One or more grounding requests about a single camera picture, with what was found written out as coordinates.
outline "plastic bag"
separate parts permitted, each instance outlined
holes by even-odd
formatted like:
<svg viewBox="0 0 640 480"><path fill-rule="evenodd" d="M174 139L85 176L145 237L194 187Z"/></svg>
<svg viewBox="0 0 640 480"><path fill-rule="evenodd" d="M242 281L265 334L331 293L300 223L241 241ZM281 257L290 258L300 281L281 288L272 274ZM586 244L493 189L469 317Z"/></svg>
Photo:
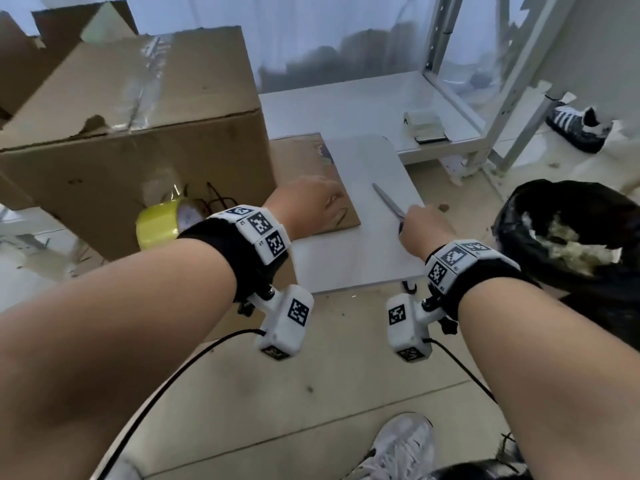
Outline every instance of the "plastic bag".
<svg viewBox="0 0 640 480"><path fill-rule="evenodd" d="M551 259L522 220L527 212L536 234L546 235L556 214L583 244L622 248L620 262L595 268L593 276ZM500 251L533 279L572 293L564 301L605 330L640 350L640 207L601 184L533 180L514 190L492 233Z"/></svg>

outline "sneaker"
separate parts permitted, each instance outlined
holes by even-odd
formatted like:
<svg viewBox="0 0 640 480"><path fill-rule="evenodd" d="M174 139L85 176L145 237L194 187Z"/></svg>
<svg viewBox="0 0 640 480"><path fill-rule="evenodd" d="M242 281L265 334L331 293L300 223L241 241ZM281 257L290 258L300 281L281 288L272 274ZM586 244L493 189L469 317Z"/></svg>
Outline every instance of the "sneaker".
<svg viewBox="0 0 640 480"><path fill-rule="evenodd" d="M417 480L433 470L433 426L417 413L390 419L371 450L344 480Z"/></svg>
<svg viewBox="0 0 640 480"><path fill-rule="evenodd" d="M598 121L592 107L578 111L571 106L558 106L546 122L553 131L586 153L598 153L612 128L611 124L604 125Z"/></svg>

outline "packing tape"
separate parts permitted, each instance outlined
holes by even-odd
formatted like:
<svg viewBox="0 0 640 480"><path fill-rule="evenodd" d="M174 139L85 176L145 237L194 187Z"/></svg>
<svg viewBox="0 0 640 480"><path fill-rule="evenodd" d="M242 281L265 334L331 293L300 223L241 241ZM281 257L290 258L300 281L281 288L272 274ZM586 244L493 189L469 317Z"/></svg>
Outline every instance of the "packing tape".
<svg viewBox="0 0 640 480"><path fill-rule="evenodd" d="M193 201L178 198L160 203L140 212L136 221L136 236L140 249L146 250L178 237L183 230L204 219L200 207Z"/></svg>

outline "wristband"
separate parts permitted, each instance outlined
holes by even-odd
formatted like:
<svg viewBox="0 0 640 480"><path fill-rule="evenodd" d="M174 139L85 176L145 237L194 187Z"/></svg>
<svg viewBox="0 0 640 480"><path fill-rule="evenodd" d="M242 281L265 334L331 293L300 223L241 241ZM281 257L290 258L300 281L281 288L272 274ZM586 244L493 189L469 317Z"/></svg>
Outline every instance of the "wristband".
<svg viewBox="0 0 640 480"><path fill-rule="evenodd" d="M249 205L213 214L183 231L181 238L206 242L222 254L236 275L236 303L254 293L271 293L273 277L291 246L286 230L267 209Z"/></svg>
<svg viewBox="0 0 640 480"><path fill-rule="evenodd" d="M425 264L429 290L441 306L458 320L460 300L478 283L492 278L515 278L537 285L520 270L516 261L475 239L452 241L434 251Z"/></svg>

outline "black and white sneaker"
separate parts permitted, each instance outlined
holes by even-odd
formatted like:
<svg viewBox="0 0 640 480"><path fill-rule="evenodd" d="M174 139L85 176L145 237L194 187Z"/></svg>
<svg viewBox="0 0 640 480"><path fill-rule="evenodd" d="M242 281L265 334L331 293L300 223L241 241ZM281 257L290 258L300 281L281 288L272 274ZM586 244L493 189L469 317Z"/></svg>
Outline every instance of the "black and white sneaker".
<svg viewBox="0 0 640 480"><path fill-rule="evenodd" d="M571 106L558 106L546 122L553 131L586 153L598 153L612 128L611 124L598 121L592 107L578 111Z"/></svg>

